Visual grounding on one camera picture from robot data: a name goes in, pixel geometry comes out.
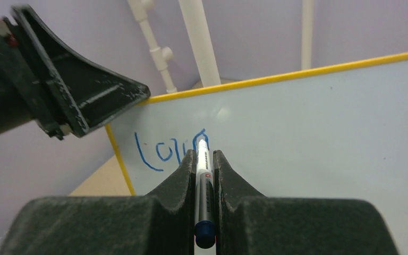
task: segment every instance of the black plastic bracket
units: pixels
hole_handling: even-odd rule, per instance
[[[51,197],[19,212],[0,254],[193,255],[196,153],[143,197]]]
[[[50,137],[82,137],[150,97],[68,47],[29,5],[12,15],[18,25],[0,19],[0,133],[33,119]]]
[[[398,255],[379,212],[351,199],[267,198],[214,152],[221,255]],[[0,254],[194,252],[197,156],[143,197],[41,198],[16,217]]]
[[[217,254],[398,255],[372,204],[267,198],[231,168],[221,151],[213,159]]]

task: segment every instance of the white pipe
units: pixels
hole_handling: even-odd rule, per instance
[[[312,68],[313,0],[302,0],[301,69]]]
[[[167,60],[170,60],[173,57],[173,52],[168,47],[162,49],[158,46],[156,37],[148,22],[146,9],[152,8],[154,2],[152,0],[127,0],[127,3],[129,4],[136,21],[140,24],[141,31],[148,42],[149,52],[151,53],[156,68],[160,72],[163,82],[165,83],[166,92],[177,92],[168,72],[168,64],[166,63]]]
[[[221,84],[202,0],[179,0],[202,86]]]

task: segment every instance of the whiteboard marker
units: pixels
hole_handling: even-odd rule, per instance
[[[196,166],[195,226],[196,245],[207,249],[215,244],[214,185],[209,150],[205,140],[198,143]]]

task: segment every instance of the blue marker cap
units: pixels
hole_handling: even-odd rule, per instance
[[[202,220],[194,226],[196,245],[209,249],[215,244],[215,224],[209,220]]]

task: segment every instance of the handwritten text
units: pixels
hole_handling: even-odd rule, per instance
[[[161,169],[161,168],[158,168],[158,167],[155,167],[155,166],[153,166],[152,164],[150,164],[150,163],[148,163],[147,161],[146,161],[146,157],[145,157],[145,155],[143,154],[143,151],[142,151],[142,149],[141,149],[141,146],[140,146],[140,140],[139,140],[139,138],[138,138],[138,135],[137,135],[137,133],[136,132],[134,132],[134,136],[135,136],[135,142],[137,143],[137,149],[138,149],[138,152],[140,153],[140,157],[141,157],[141,160],[143,161],[143,163],[147,166],[147,167],[149,167],[149,168],[151,168],[152,170],[154,170],[154,171],[158,171],[158,172],[163,172],[163,169]],[[199,137],[202,137],[202,138],[204,138],[204,140],[206,141],[206,143],[207,143],[207,146],[209,146],[209,137],[206,135],[206,129],[202,129],[200,132],[198,132],[194,137],[193,137],[193,140],[192,140],[192,144],[193,144],[193,150],[196,150],[196,147],[197,147],[197,144],[198,144],[198,138]],[[169,161],[169,160],[173,160],[174,158],[173,158],[173,156],[175,156],[175,159],[177,160],[177,163],[178,164],[180,164],[181,163],[181,159],[185,156],[185,153],[186,153],[186,146],[185,146],[185,143],[187,142],[187,140],[185,140],[184,142],[182,142],[182,154],[180,155],[180,153],[179,153],[179,142],[177,141],[177,139],[176,138],[170,138],[169,139],[169,141],[172,141],[173,143],[174,143],[174,148],[171,148],[170,146],[168,146],[168,153],[163,153],[163,155],[162,155],[162,153],[160,152],[161,151],[161,148],[162,147],[164,147],[164,146],[167,146],[167,145],[165,145],[165,143],[164,142],[158,142],[157,144],[156,144],[156,154],[157,154],[157,157],[161,160],[161,161],[163,161],[163,162],[167,162],[167,161]]]

